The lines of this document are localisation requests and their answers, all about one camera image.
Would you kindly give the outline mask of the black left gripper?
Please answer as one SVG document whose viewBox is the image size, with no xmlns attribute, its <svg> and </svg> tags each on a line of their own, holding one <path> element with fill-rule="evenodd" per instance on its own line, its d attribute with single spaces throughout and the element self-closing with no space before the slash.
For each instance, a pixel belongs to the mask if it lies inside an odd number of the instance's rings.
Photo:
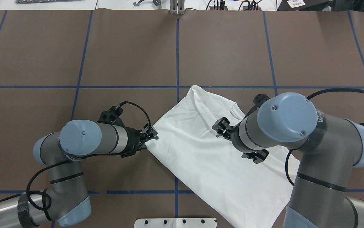
<svg viewBox="0 0 364 228">
<path fill-rule="evenodd" d="M 126 127 L 120 118 L 123 113 L 121 107 L 111 107 L 101 113 L 97 121 L 98 132 L 101 133 L 100 141 L 97 143 L 98 156 L 129 157 L 137 151 L 147 149 L 146 142 L 157 140 L 157 131 L 151 125 L 147 112 L 140 107 L 145 114 L 148 123 L 142 130 Z"/>
</svg>

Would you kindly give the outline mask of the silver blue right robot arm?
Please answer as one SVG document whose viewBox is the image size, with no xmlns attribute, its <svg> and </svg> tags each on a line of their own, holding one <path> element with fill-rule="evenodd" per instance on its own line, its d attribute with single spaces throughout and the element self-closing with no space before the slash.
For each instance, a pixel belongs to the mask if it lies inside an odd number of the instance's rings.
<svg viewBox="0 0 364 228">
<path fill-rule="evenodd" d="M 364 167 L 364 125 L 286 92 L 263 96 L 235 126 L 223 117 L 212 128 L 254 163 L 273 146 L 302 153 L 283 227 L 364 228 L 364 200 L 346 196 L 352 169 Z"/>
</svg>

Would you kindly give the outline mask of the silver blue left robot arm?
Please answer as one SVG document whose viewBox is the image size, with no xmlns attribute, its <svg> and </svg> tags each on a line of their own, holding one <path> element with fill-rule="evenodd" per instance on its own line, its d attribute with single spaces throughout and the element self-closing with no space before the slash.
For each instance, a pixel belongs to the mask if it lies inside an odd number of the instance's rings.
<svg viewBox="0 0 364 228">
<path fill-rule="evenodd" d="M 68 227 L 91 212 L 82 160 L 97 156 L 135 155 L 146 142 L 157 140 L 150 119 L 141 129 L 126 127 L 121 105 L 102 112 L 98 121 L 69 121 L 59 132 L 39 139 L 33 148 L 45 167 L 29 181 L 23 193 L 0 200 L 0 228 L 39 228 L 57 221 Z"/>
</svg>

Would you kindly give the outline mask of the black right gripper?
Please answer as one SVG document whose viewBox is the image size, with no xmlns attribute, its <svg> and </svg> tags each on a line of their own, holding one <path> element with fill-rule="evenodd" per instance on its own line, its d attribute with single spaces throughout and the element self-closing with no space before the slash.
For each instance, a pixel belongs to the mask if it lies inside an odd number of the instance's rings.
<svg viewBox="0 0 364 228">
<path fill-rule="evenodd" d="M 257 111 L 269 99 L 270 97 L 266 94 L 256 95 L 253 99 L 254 107 L 235 126 L 231 126 L 230 121 L 226 117 L 222 117 L 211 127 L 216 132 L 216 137 L 222 137 L 231 141 L 234 147 L 243 153 L 242 158 L 251 159 L 255 164 L 264 162 L 269 155 L 269 151 L 255 144 L 249 137 L 246 121 L 251 114 Z"/>
</svg>

